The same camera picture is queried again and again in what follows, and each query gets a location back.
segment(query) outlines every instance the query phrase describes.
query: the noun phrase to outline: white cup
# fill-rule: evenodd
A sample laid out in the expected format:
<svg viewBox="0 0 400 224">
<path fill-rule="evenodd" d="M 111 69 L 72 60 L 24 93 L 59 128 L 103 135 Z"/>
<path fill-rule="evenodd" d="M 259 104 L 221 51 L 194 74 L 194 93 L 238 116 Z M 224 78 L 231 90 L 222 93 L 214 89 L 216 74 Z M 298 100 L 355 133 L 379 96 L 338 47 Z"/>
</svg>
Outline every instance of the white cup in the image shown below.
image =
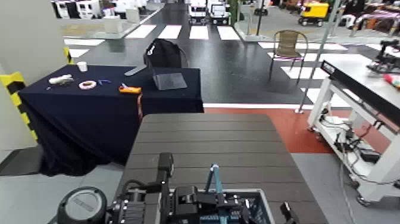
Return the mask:
<svg viewBox="0 0 400 224">
<path fill-rule="evenodd" d="M 79 61 L 78 63 L 76 63 L 76 65 L 79 68 L 79 71 L 81 72 L 85 72 L 88 70 L 88 64 L 86 64 L 85 61 Z"/>
</svg>

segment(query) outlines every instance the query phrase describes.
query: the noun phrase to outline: wicker chair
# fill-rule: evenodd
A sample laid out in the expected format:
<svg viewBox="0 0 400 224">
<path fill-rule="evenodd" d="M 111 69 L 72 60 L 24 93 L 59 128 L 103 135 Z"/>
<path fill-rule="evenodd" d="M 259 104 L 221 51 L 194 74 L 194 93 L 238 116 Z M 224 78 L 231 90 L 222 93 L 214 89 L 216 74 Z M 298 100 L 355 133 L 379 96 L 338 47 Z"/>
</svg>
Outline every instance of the wicker chair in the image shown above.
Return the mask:
<svg viewBox="0 0 400 224">
<path fill-rule="evenodd" d="M 279 35 L 279 41 L 276 42 L 276 37 L 278 35 Z M 304 55 L 301 55 L 299 52 L 296 51 L 296 43 L 298 41 L 299 35 L 304 38 L 305 43 L 306 43 Z M 301 61 L 299 77 L 297 78 L 297 82 L 296 82 L 296 84 L 298 84 L 300 81 L 300 74 L 301 74 L 301 70 L 303 69 L 304 58 L 307 55 L 307 51 L 308 51 L 308 39 L 304 34 L 294 31 L 294 30 L 281 30 L 281 31 L 278 31 L 277 33 L 275 33 L 275 35 L 274 35 L 274 54 L 272 56 L 269 79 L 271 80 L 274 59 L 275 58 L 288 58 L 288 59 L 293 60 L 290 69 L 293 68 L 295 61 Z"/>
</svg>

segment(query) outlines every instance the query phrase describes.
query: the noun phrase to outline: white wire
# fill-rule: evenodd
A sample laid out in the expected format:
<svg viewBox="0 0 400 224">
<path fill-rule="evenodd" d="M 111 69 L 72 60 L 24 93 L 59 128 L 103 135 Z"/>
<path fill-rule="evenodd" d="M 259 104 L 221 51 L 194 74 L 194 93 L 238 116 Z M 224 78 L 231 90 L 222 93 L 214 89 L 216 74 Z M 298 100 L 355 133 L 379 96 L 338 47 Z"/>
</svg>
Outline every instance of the white wire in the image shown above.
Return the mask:
<svg viewBox="0 0 400 224">
<path fill-rule="evenodd" d="M 351 209 L 349 198 L 347 196 L 345 185 L 344 185 L 343 176 L 345 174 L 345 169 L 344 169 L 344 167 L 345 167 L 345 159 L 347 160 L 347 157 L 346 157 L 346 153 L 342 152 L 342 154 L 343 154 L 342 164 L 340 165 L 340 174 L 339 174 L 340 187 L 342 188 L 343 197 L 345 198 L 345 201 L 346 201 L 347 211 L 349 212 L 351 222 L 353 224 L 357 224 L 357 221 L 354 218 L 354 212 L 353 212 L 353 209 Z"/>
</svg>

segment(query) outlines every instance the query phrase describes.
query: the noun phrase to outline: white pillar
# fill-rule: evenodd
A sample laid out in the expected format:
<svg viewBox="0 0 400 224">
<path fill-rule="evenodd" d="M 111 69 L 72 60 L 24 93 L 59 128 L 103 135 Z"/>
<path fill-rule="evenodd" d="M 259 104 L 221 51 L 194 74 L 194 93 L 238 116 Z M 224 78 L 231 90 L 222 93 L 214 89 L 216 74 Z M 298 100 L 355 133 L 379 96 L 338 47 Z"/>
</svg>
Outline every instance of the white pillar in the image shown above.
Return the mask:
<svg viewBox="0 0 400 224">
<path fill-rule="evenodd" d="M 20 71 L 32 84 L 67 63 L 63 37 L 50 1 L 3 0 L 0 13 L 0 64 Z"/>
<path fill-rule="evenodd" d="M 50 1 L 3 0 L 1 5 L 1 74 L 20 71 L 29 85 L 67 63 Z M 0 150 L 35 146 L 36 141 L 2 85 L 0 108 Z"/>
</svg>

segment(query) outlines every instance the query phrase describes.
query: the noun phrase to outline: caster wheel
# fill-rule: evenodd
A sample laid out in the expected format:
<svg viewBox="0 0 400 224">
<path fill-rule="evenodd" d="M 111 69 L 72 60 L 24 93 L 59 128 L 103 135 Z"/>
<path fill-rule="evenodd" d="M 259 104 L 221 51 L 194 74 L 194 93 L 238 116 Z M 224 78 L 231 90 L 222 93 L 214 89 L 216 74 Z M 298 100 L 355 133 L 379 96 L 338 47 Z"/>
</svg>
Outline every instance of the caster wheel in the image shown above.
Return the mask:
<svg viewBox="0 0 400 224">
<path fill-rule="evenodd" d="M 357 181 L 350 181 L 350 186 L 354 189 L 357 189 L 360 186 L 360 183 Z"/>
<path fill-rule="evenodd" d="M 307 128 L 307 131 L 313 133 L 313 132 L 315 132 L 315 129 L 314 129 L 314 127 L 308 127 L 308 128 Z"/>
<path fill-rule="evenodd" d="M 321 133 L 318 133 L 315 138 L 318 140 L 318 142 L 324 142 L 324 137 L 321 135 Z"/>
<path fill-rule="evenodd" d="M 370 201 L 366 201 L 361 195 L 357 196 L 357 201 L 364 207 L 368 207 L 371 205 Z"/>
</svg>

